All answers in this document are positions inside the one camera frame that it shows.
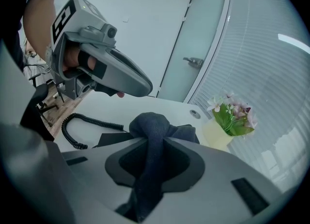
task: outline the crumpled fabric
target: crumpled fabric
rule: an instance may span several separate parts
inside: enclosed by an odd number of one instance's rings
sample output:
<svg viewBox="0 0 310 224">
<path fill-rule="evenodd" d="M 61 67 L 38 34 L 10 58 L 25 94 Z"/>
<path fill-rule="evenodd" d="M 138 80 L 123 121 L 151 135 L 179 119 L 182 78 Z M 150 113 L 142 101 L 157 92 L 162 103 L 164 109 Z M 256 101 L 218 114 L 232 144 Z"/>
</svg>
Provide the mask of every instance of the crumpled fabric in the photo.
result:
<svg viewBox="0 0 310 224">
<path fill-rule="evenodd" d="M 164 177 L 163 138 L 173 137 L 199 143 L 196 129 L 192 126 L 176 127 L 165 116 L 153 112 L 142 113 L 129 125 L 133 137 L 148 138 L 145 168 L 135 182 L 135 212 L 138 222 L 142 222 L 162 198 L 161 184 Z"/>
</svg>

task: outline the yellow pot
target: yellow pot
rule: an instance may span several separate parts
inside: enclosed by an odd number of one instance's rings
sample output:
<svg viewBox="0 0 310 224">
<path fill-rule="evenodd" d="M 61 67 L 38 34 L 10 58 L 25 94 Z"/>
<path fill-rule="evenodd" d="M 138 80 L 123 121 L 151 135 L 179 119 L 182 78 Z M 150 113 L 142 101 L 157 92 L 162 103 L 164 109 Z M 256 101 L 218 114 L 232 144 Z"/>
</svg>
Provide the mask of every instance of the yellow pot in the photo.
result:
<svg viewBox="0 0 310 224">
<path fill-rule="evenodd" d="M 222 127 L 212 119 L 202 127 L 203 135 L 209 146 L 214 149 L 227 151 L 227 145 L 232 141 L 233 136 L 225 133 Z"/>
</svg>

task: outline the frosted glass door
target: frosted glass door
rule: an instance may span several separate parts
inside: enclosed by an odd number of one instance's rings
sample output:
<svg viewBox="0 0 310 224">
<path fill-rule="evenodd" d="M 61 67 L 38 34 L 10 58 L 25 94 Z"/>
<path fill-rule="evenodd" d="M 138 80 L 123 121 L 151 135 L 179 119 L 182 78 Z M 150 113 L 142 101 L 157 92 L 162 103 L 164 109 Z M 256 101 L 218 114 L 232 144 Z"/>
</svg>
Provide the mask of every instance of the frosted glass door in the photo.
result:
<svg viewBox="0 0 310 224">
<path fill-rule="evenodd" d="M 224 0 L 191 0 L 172 52 L 158 98 L 183 102 L 199 71 L 184 58 L 205 60 L 215 36 Z"/>
</svg>

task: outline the light strip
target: light strip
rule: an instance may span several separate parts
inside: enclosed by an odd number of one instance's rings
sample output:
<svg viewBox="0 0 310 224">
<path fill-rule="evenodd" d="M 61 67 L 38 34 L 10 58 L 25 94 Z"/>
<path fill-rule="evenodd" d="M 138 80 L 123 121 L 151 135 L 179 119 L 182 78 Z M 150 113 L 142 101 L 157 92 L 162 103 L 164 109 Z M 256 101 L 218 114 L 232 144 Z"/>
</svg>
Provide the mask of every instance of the light strip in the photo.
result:
<svg viewBox="0 0 310 224">
<path fill-rule="evenodd" d="M 291 45 L 294 45 L 302 50 L 304 50 L 305 52 L 307 52 L 308 54 L 310 54 L 310 47 L 304 43 L 302 43 L 301 41 L 296 40 L 295 38 L 283 35 L 283 34 L 278 34 L 278 38 L 280 41 L 284 41 L 286 43 L 289 43 Z"/>
</svg>

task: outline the coiled cable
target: coiled cable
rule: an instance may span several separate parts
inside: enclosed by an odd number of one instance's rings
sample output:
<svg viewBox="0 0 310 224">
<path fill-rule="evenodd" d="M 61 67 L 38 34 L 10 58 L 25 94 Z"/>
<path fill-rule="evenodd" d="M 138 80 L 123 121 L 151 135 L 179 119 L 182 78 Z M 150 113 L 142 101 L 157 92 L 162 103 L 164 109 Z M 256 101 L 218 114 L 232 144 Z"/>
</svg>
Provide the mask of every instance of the coiled cable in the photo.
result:
<svg viewBox="0 0 310 224">
<path fill-rule="evenodd" d="M 75 139 L 72 138 L 71 135 L 69 135 L 67 131 L 67 125 L 73 118 L 79 118 L 85 122 L 89 122 L 91 124 L 104 127 L 104 128 L 116 129 L 116 130 L 121 130 L 121 131 L 123 131 L 123 128 L 124 128 L 124 126 L 120 124 L 99 121 L 93 118 L 88 118 L 85 115 L 82 115 L 79 113 L 72 113 L 62 122 L 62 133 L 64 137 L 70 142 L 70 144 L 76 149 L 87 149 L 88 146 L 82 143 L 78 143 Z"/>
</svg>

